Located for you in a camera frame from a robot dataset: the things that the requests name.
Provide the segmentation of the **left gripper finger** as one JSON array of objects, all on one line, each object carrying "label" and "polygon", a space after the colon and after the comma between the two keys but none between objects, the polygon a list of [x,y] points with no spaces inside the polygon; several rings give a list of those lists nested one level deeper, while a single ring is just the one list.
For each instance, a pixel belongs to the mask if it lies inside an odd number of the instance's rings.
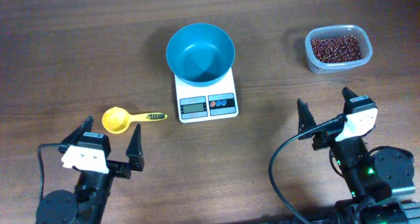
[{"label": "left gripper finger", "polygon": [[88,116],[77,129],[75,129],[64,140],[62,140],[60,146],[58,147],[58,151],[65,152],[69,146],[76,145],[85,132],[91,132],[93,122],[93,117]]},{"label": "left gripper finger", "polygon": [[141,125],[139,123],[136,125],[129,146],[127,147],[126,156],[129,158],[129,164],[132,170],[143,171],[144,155],[141,145]]}]

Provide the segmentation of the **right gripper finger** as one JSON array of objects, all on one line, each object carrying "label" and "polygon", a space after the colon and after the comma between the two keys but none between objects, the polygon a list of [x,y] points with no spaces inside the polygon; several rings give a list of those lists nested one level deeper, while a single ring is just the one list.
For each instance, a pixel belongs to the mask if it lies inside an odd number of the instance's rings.
[{"label": "right gripper finger", "polygon": [[342,95],[344,97],[345,103],[343,107],[343,112],[345,114],[353,114],[358,111],[358,103],[354,100],[357,98],[357,94],[351,91],[348,87],[342,89]]},{"label": "right gripper finger", "polygon": [[297,100],[297,111],[298,111],[298,134],[300,135],[299,140],[309,139],[317,133],[317,131],[311,131],[317,127],[313,115],[311,114],[308,103],[303,102],[301,99]]}]

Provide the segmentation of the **yellow measuring scoop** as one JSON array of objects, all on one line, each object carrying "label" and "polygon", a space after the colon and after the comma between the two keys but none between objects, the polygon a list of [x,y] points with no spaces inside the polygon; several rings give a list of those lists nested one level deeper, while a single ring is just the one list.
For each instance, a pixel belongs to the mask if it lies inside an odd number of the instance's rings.
[{"label": "yellow measuring scoop", "polygon": [[128,130],[132,122],[158,122],[167,117],[168,115],[163,112],[130,114],[126,109],[115,106],[105,111],[102,116],[102,125],[112,134],[122,134]]}]

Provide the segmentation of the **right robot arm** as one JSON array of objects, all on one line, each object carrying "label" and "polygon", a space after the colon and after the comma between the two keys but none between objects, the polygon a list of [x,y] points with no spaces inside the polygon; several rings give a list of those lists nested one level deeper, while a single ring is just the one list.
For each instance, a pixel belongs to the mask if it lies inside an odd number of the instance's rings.
[{"label": "right robot arm", "polygon": [[368,150],[363,138],[375,127],[378,107],[369,96],[359,96],[348,87],[342,94],[343,113],[321,124],[314,121],[307,103],[299,99],[299,134],[312,139],[314,150],[331,150],[355,201],[369,196],[382,202],[413,194],[413,154],[392,146]]}]

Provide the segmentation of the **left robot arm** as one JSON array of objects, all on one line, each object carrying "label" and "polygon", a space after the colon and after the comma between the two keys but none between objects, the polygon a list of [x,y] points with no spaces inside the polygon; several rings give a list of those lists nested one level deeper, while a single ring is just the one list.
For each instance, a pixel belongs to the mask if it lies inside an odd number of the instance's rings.
[{"label": "left robot arm", "polygon": [[[47,143],[37,147],[40,169],[37,223],[100,223],[113,180],[130,179],[133,171],[144,169],[141,146],[141,126],[137,124],[126,150],[128,162],[109,160],[111,152],[107,135],[93,133],[94,119],[85,121],[60,143]],[[44,195],[45,172],[41,150],[56,147],[62,153],[65,168],[80,172],[74,191],[55,190]]]}]

